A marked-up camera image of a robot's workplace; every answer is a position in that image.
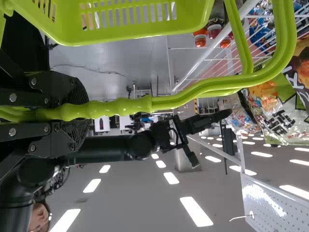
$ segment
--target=orange bottle cap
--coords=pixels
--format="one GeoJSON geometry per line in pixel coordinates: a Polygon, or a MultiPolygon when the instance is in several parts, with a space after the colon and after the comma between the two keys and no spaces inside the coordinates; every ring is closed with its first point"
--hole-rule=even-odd
{"type": "Polygon", "coordinates": [[[195,46],[196,47],[205,47],[206,46],[206,38],[195,39],[195,46]]]}
{"type": "Polygon", "coordinates": [[[224,39],[221,41],[220,43],[220,47],[221,48],[226,48],[231,44],[231,40],[230,39],[224,39]]]}

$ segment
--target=store shelf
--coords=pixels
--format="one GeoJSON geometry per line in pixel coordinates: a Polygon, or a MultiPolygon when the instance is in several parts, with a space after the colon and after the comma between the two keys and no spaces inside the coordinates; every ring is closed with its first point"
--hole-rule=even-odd
{"type": "MultiPolygon", "coordinates": [[[[265,15],[266,10],[265,9],[260,15],[249,15],[249,11],[259,2],[259,0],[252,0],[247,1],[243,7],[239,10],[240,17],[243,19],[245,18],[245,24],[244,24],[244,31],[247,37],[247,42],[252,54],[252,58],[254,61],[254,67],[256,67],[259,64],[266,63],[269,61],[272,57],[272,55],[275,52],[275,46],[276,46],[276,36],[271,36],[271,33],[275,30],[273,29],[269,33],[265,34],[263,37],[259,38],[254,43],[251,43],[251,38],[255,36],[258,32],[260,32],[262,29],[268,26],[268,24],[260,25],[260,27],[252,34],[250,35],[250,27],[256,23],[256,20],[253,19],[259,19],[259,18],[269,18],[270,22],[273,22],[273,15],[265,15]],[[259,42],[266,40],[271,44],[266,50],[262,51],[259,45],[259,42]]],[[[309,26],[308,23],[308,17],[309,13],[306,12],[307,8],[309,7],[309,3],[304,5],[302,8],[297,10],[295,12],[296,22],[297,25],[307,22],[302,27],[297,28],[297,32],[300,32],[301,30],[307,28],[309,26]]],[[[175,83],[175,87],[172,88],[172,91],[181,91],[187,88],[188,86],[210,77],[217,77],[217,76],[227,76],[227,75],[234,75],[237,73],[241,73],[242,66],[241,61],[239,58],[239,54],[236,48],[235,41],[232,41],[231,45],[225,49],[218,48],[218,44],[231,32],[231,26],[228,23],[224,29],[219,33],[219,35],[212,41],[210,41],[210,44],[207,45],[207,48],[204,49],[196,49],[196,48],[188,48],[188,47],[177,47],[177,48],[169,48],[169,55],[171,56],[172,60],[177,60],[177,57],[174,57],[173,50],[193,50],[196,51],[198,55],[198,58],[195,60],[195,62],[192,62],[192,60],[188,60],[188,63],[191,63],[191,66],[188,70],[183,72],[181,76],[177,76],[179,81],[175,83]]]]}

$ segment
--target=black pipe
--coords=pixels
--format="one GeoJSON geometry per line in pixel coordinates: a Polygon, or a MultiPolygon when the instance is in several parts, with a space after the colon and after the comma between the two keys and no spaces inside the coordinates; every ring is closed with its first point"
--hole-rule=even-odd
{"type": "Polygon", "coordinates": [[[69,165],[143,160],[150,156],[154,142],[148,133],[86,138],[79,151],[66,156],[69,165]]]}

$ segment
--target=metal pole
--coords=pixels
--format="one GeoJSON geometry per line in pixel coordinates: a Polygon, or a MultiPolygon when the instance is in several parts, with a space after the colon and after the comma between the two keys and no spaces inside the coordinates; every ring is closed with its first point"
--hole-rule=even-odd
{"type": "Polygon", "coordinates": [[[240,136],[236,136],[237,138],[237,149],[238,149],[238,154],[240,158],[240,165],[241,165],[241,172],[245,173],[246,170],[246,165],[245,165],[245,157],[243,154],[243,145],[242,145],[242,139],[240,136]]]}
{"type": "Polygon", "coordinates": [[[227,158],[228,160],[232,161],[233,163],[237,164],[238,166],[241,166],[241,163],[238,159],[236,159],[235,157],[225,153],[224,151],[221,151],[221,150],[215,148],[214,146],[209,145],[208,143],[206,143],[204,140],[200,139],[199,137],[197,137],[197,136],[193,137],[192,135],[187,135],[187,137],[189,139],[192,139],[193,141],[203,145],[204,147],[212,150],[213,152],[217,153],[218,155],[227,158]]]}

